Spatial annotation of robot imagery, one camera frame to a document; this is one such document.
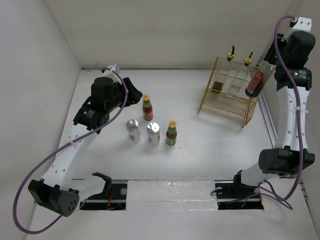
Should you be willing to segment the red label soy sauce bottle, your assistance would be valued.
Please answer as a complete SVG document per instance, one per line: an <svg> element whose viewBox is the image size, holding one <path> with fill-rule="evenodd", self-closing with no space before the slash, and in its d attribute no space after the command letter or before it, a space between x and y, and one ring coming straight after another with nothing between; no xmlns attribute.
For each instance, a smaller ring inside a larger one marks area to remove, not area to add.
<svg viewBox="0 0 320 240"><path fill-rule="evenodd" d="M258 97L273 71L274 67L263 60L245 89L246 95L249 98Z"/></svg>

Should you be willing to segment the clear liquid glass bottle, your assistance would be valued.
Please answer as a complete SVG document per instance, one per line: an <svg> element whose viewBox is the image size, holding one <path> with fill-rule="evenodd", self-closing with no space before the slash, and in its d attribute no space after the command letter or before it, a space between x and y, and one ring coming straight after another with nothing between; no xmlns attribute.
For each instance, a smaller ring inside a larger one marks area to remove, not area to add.
<svg viewBox="0 0 320 240"><path fill-rule="evenodd" d="M237 68L228 90L229 94L237 95L242 89L247 77L250 75L248 66L252 63L252 56L253 52L251 52L249 56L244 59L243 64Z"/></svg>

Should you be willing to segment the dark sauce glass bottle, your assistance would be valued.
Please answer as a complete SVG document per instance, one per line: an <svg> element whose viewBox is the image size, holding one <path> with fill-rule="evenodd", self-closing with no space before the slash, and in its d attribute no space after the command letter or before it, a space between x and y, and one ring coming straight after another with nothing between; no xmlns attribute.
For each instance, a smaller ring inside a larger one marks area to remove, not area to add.
<svg viewBox="0 0 320 240"><path fill-rule="evenodd" d="M218 79L213 83L211 92L220 94L223 89L223 84L226 82L229 74L230 64L235 57L235 46L231 47L231 51L227 53L225 61L221 64L220 70L218 71Z"/></svg>

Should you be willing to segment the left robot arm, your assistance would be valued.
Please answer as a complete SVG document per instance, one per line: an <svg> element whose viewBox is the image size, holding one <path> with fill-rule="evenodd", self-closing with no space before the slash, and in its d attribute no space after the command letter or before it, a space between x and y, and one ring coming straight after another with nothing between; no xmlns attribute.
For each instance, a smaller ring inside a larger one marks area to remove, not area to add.
<svg viewBox="0 0 320 240"><path fill-rule="evenodd" d="M70 216L78 205L93 195L107 198L112 191L112 179L94 172L82 185L72 183L73 176L87 149L102 127L111 122L116 108L137 104L142 93L128 77L119 78L119 68L111 65L102 69L94 80L91 94L73 119L66 148L60 151L40 180L31 180L28 190L37 205L63 217Z"/></svg>

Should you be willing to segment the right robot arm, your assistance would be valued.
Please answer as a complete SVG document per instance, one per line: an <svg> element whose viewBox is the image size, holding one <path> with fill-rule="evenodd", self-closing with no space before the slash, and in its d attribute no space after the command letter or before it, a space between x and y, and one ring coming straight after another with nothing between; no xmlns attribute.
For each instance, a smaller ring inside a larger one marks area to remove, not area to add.
<svg viewBox="0 0 320 240"><path fill-rule="evenodd" d="M315 154L308 151L305 136L306 105L312 87L312 72L305 68L305 63L315 43L313 34L298 30L281 49L275 49L278 64L274 78L279 99L276 143L274 148L260 152L256 164L234 176L231 191L235 196L243 197L275 175L295 175L296 188L302 170L314 163Z"/></svg>

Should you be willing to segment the yellow cap sauce bottle rear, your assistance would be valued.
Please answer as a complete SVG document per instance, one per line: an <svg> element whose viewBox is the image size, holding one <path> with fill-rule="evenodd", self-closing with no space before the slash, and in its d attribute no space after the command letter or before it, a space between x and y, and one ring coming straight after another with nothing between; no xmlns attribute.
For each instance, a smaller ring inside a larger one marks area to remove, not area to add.
<svg viewBox="0 0 320 240"><path fill-rule="evenodd" d="M151 121L154 117L153 115L153 107L150 101L150 96L148 94L144 94L142 96L142 112L143 112L143 118L146 121Z"/></svg>

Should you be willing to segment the yellow cap sauce bottle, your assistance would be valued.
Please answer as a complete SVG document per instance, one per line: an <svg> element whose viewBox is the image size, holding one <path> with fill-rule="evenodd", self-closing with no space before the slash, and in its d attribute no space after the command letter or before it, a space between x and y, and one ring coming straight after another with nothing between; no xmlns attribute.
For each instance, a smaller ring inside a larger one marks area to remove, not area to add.
<svg viewBox="0 0 320 240"><path fill-rule="evenodd" d="M142 96L142 112L143 112L143 118L146 121L151 121L154 117L153 115L153 107L150 101L150 96L148 94L144 94Z"/></svg>
<svg viewBox="0 0 320 240"><path fill-rule="evenodd" d="M177 140L177 123L172 120L169 122L168 124L168 129L166 131L166 139L165 142L169 145L169 146L173 146L176 144L176 140Z"/></svg>

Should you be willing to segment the silver lid shaker left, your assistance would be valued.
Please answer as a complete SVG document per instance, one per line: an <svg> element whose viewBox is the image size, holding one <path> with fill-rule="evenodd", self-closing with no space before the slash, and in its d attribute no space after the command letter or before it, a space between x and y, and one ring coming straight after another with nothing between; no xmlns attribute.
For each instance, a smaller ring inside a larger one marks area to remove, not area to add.
<svg viewBox="0 0 320 240"><path fill-rule="evenodd" d="M139 143L141 141L141 131L139 127L139 122L135 119L129 119L126 122L126 129L128 132L129 139L134 143Z"/></svg>

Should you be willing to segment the silver lid shaker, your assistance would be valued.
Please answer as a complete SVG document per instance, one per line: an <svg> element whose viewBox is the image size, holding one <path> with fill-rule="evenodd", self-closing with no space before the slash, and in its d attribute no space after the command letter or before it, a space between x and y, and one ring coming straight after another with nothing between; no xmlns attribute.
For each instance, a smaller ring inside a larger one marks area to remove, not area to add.
<svg viewBox="0 0 320 240"><path fill-rule="evenodd" d="M134 143L139 143L141 141L141 131L139 127L139 122L135 119L129 119L126 122L126 129L128 132L129 139Z"/></svg>
<svg viewBox="0 0 320 240"><path fill-rule="evenodd" d="M158 146L160 144L160 126L156 122L150 122L147 125L148 143L152 146Z"/></svg>

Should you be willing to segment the silver lid shaker right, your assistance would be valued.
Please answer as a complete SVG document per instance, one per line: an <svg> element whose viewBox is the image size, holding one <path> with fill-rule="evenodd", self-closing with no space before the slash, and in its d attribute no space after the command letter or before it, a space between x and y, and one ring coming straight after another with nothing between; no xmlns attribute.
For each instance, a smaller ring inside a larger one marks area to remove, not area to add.
<svg viewBox="0 0 320 240"><path fill-rule="evenodd" d="M148 143L152 146L158 146L160 144L160 126L156 122L150 122L147 125Z"/></svg>

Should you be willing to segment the yellow cap sauce bottle front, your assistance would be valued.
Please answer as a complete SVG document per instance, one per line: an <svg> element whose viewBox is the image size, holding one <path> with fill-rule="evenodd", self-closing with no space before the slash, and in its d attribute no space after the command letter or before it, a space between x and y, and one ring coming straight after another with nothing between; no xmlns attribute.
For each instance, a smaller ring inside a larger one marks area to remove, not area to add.
<svg viewBox="0 0 320 240"><path fill-rule="evenodd" d="M165 142L169 145L169 146L173 146L176 144L176 140L177 140L177 123L172 120L169 122L168 124L168 129L166 131L166 139Z"/></svg>

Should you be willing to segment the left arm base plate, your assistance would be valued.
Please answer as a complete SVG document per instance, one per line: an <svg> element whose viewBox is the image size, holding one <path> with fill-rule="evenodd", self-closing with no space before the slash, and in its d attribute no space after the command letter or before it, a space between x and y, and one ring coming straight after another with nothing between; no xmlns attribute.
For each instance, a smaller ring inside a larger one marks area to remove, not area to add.
<svg viewBox="0 0 320 240"><path fill-rule="evenodd" d="M127 203L128 182L113 182L108 193L90 196L80 203L80 210L84 211L124 211Z"/></svg>

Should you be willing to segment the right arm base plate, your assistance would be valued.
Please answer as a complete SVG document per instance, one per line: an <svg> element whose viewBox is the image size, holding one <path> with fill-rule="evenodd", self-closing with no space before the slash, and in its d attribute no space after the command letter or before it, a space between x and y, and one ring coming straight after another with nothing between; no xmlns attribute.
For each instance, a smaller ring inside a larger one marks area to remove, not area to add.
<svg viewBox="0 0 320 240"><path fill-rule="evenodd" d="M215 180L215 189L211 192L216 196L218 210L263 210L264 206L256 186L235 187L232 180Z"/></svg>

